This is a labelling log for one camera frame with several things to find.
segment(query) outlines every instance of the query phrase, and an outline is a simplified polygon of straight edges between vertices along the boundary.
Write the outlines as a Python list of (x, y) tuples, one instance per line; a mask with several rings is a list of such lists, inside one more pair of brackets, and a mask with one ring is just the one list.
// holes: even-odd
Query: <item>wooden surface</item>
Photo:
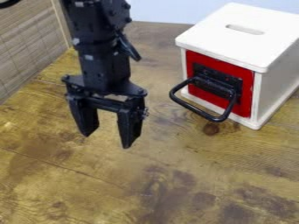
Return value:
[(0, 108), (0, 223), (299, 223), (299, 93), (261, 131), (207, 122), (169, 99), (182, 80), (174, 38), (185, 24), (134, 23), (150, 90), (143, 136), (121, 149), (117, 116), (76, 130), (60, 77), (70, 50)]
[(59, 0), (23, 0), (2, 9), (0, 21), (0, 102), (59, 58), (67, 42), (54, 3)]

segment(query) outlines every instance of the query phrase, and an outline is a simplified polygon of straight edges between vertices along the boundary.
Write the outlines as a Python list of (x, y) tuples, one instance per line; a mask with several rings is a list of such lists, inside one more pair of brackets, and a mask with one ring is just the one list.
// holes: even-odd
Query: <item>red drawer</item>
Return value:
[[(230, 63), (214, 59), (206, 55), (202, 55), (197, 52), (187, 51), (187, 75), (191, 78), (195, 75), (194, 64), (201, 64), (213, 70), (217, 70), (229, 76), (233, 76), (243, 81), (242, 83), (242, 94), (239, 101), (235, 104), (233, 113), (242, 116), (251, 116), (251, 104), (253, 104), (253, 91), (254, 91), (254, 79), (255, 74), (253, 71), (247, 70), (243, 67), (231, 65)], [(190, 94), (199, 97), (205, 101), (215, 104), (217, 106), (226, 108), (229, 106), (229, 101), (215, 95), (211, 92), (195, 87), (194, 85), (189, 86)]]

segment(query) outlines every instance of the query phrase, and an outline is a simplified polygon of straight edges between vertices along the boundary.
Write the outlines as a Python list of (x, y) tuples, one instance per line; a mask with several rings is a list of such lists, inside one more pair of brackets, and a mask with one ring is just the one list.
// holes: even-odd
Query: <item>white box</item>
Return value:
[[(198, 61), (207, 58), (209, 64), (217, 65), (209, 66), (211, 69), (245, 78), (241, 103), (234, 107), (241, 109), (229, 118), (251, 129), (261, 129), (299, 86), (299, 15), (230, 3), (177, 38), (177, 45), (182, 48), (185, 79), (195, 75), (187, 71), (189, 64), (197, 62), (190, 62), (191, 57), (198, 57)], [(230, 67), (226, 69), (234, 73), (245, 71), (243, 78), (223, 71), (223, 67)], [(251, 88), (246, 87), (247, 78), (253, 80)], [(242, 108), (243, 95), (247, 109)], [(182, 96), (223, 113), (225, 108), (215, 103), (217, 95), (214, 102), (186, 87)]]

